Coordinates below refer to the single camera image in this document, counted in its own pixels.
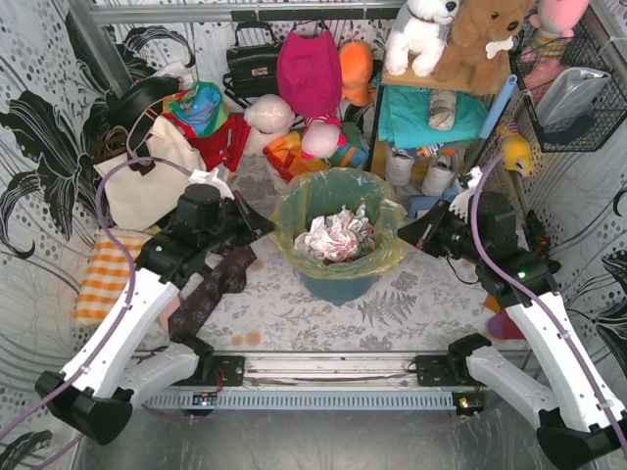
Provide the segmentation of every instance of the plastic container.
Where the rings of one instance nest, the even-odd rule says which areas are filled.
[[[294,239],[309,230],[314,218],[337,213],[343,206],[356,211],[361,204],[365,204],[365,215],[374,225],[374,252],[353,262],[325,265],[294,250]],[[405,216],[405,209],[394,202],[392,186],[378,176],[358,169],[333,168],[290,182],[272,216],[276,229],[271,239],[314,296],[341,305],[365,294],[406,254],[409,245],[397,236]]]

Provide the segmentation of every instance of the metal pole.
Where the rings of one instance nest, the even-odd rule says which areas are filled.
[[[88,1],[69,0],[70,14],[114,94],[120,97],[132,80],[111,37],[94,22]]]

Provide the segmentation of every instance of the wire basket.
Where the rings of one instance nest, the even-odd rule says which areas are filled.
[[[525,105],[542,152],[596,152],[627,117],[625,94],[613,70],[599,54],[596,40],[581,23],[575,28],[575,37],[558,39],[528,51],[525,47],[532,43],[535,30],[531,24],[525,23],[522,39],[516,52],[510,55],[510,63],[512,71],[520,78],[518,86],[521,90],[528,90]],[[557,53],[557,56],[547,60],[549,51]],[[537,71],[539,65],[545,67],[548,63],[555,66],[554,75],[555,70],[561,70],[559,67],[587,67],[609,73],[610,81],[584,113],[543,127],[538,121],[536,105],[553,81],[533,88],[527,86],[526,81],[531,82],[530,73]]]

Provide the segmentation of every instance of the black strap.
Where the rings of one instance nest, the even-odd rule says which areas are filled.
[[[265,29],[266,31],[270,33],[270,38],[272,39],[272,42],[274,44],[278,42],[276,40],[276,36],[274,35],[274,32],[272,31],[272,26],[270,26],[269,23],[243,22],[243,23],[238,24],[237,27],[235,28],[235,46],[234,47],[239,47],[239,36],[237,33],[240,32],[242,29]]]
[[[235,96],[235,90],[233,90],[233,81],[230,73],[225,73],[222,76],[222,84],[224,85],[224,95],[235,102],[242,110],[245,110],[251,106],[251,102],[246,98],[239,98]]]

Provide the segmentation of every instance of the teddy bear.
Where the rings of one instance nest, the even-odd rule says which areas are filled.
[[[385,44],[385,68],[402,75],[409,66],[409,53],[416,58],[413,73],[433,72],[446,47],[450,24],[459,10],[459,0],[408,0],[396,16]]]
[[[447,81],[461,64],[474,67],[470,91],[485,95],[493,88],[513,37],[520,31],[534,0],[466,0],[453,22],[448,47],[433,74]]]
[[[280,96],[262,96],[244,111],[244,120],[251,131],[242,155],[263,155],[267,144],[289,133],[295,117],[290,105]]]

